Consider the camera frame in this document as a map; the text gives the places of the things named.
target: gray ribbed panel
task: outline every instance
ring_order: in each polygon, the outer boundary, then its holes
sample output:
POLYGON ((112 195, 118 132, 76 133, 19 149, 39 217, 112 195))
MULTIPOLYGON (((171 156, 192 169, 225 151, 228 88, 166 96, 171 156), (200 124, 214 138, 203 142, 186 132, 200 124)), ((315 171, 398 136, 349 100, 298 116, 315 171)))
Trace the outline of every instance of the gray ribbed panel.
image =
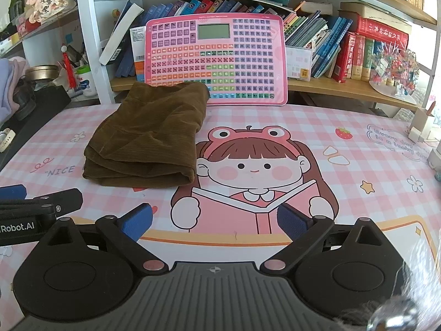
POLYGON ((14 331, 331 331, 338 326, 304 306, 282 277, 253 263, 177 263, 145 277, 107 315, 70 324, 28 317, 14 331), (213 273, 213 267, 220 271, 213 273))

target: star illustration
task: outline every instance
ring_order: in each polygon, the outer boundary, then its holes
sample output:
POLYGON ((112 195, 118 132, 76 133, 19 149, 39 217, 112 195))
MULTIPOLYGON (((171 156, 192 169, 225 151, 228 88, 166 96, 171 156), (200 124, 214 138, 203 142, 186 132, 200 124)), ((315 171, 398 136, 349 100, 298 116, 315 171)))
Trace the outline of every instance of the star illustration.
POLYGON ((365 182, 364 180, 363 184, 360 185, 360 188, 362 188, 366 192, 366 194, 375 193, 375 190, 372 187, 372 183, 365 182))

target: cartoon girl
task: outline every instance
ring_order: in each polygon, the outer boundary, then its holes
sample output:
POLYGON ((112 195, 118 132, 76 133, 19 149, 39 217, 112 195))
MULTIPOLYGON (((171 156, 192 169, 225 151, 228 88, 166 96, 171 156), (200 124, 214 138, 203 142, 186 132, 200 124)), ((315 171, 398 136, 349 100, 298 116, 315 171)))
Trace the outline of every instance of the cartoon girl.
POLYGON ((192 233, 283 233, 277 224, 277 207, 283 202, 308 216, 337 216, 337 199, 312 152, 291 140, 286 129, 217 127, 208 139, 196 145, 195 181, 180 186, 171 199, 171 220, 178 228, 192 233))

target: folded brown pants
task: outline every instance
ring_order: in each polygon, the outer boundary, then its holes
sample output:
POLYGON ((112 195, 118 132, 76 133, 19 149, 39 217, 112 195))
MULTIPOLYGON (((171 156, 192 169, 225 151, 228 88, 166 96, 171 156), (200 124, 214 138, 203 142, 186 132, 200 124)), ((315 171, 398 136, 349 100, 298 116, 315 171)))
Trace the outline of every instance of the folded brown pants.
POLYGON ((135 82, 84 150, 83 177, 106 186, 166 188, 193 182, 195 134, 209 98, 202 83, 135 82))

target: pink cheek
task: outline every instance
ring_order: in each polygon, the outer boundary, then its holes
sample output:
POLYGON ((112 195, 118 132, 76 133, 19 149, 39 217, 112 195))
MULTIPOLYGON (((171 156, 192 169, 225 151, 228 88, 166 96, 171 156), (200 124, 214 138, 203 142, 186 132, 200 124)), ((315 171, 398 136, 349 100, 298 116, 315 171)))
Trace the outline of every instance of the pink cheek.
POLYGON ((233 167, 222 167, 216 172, 217 176, 223 180, 233 180, 239 175, 236 168, 233 167))
POLYGON ((284 166, 275 167, 271 174, 273 175, 274 179, 277 180, 288 180, 292 177, 292 171, 290 168, 284 166))

